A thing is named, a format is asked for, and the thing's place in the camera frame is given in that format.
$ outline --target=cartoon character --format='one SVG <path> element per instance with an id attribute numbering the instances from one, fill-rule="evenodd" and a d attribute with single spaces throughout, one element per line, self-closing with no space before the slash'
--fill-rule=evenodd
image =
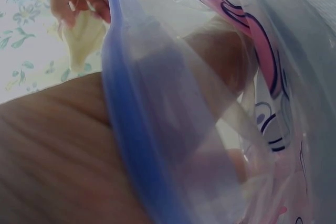
<path id="1" fill-rule="evenodd" d="M 282 89 L 281 72 L 268 36 L 261 23 L 250 13 L 244 12 L 228 0 L 200 0 L 215 10 L 233 26 L 254 40 L 260 69 L 265 77 L 272 98 L 276 98 Z"/>
<path id="2" fill-rule="evenodd" d="M 281 100 L 279 107 L 274 109 L 274 113 L 270 105 L 272 101 L 258 100 L 256 104 L 257 124 L 274 152 L 284 150 L 289 143 L 291 111 L 287 78 L 280 63 L 279 50 L 272 48 L 261 23 L 252 14 L 245 12 L 241 6 L 234 5 L 228 0 L 200 1 L 254 40 L 259 66 L 268 92 L 273 100 Z"/>
<path id="3" fill-rule="evenodd" d="M 303 224 L 302 219 L 300 217 L 297 218 L 295 224 Z"/>

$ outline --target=clear plastic bag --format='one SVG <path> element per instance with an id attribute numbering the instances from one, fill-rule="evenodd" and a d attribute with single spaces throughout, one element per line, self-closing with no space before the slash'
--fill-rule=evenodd
<path id="1" fill-rule="evenodd" d="M 135 187 L 154 220 L 336 220 L 336 175 L 331 169 L 336 40 L 316 10 L 306 0 L 172 0 L 198 12 L 211 9 L 232 25 L 221 26 L 223 22 L 213 19 L 182 39 L 163 15 L 156 13 L 155 19 L 137 1 L 119 1 L 119 16 L 105 40 L 103 74 L 110 81 L 104 85 L 113 96 L 109 109 L 119 144 L 128 151 L 127 141 L 137 145 L 137 152 L 123 156 L 129 170 L 138 165 L 131 174 L 134 181 L 141 178 Z M 223 41 L 211 40 L 223 31 Z M 230 82 L 223 68 L 204 55 L 233 34 L 241 38 L 247 57 L 240 67 L 235 65 Z M 255 60 L 259 69 L 254 78 Z M 238 181 L 239 169 L 219 139 L 218 118 L 239 134 L 244 183 Z M 146 159 L 148 150 L 154 159 Z M 150 165 L 162 181 L 144 172 Z"/>

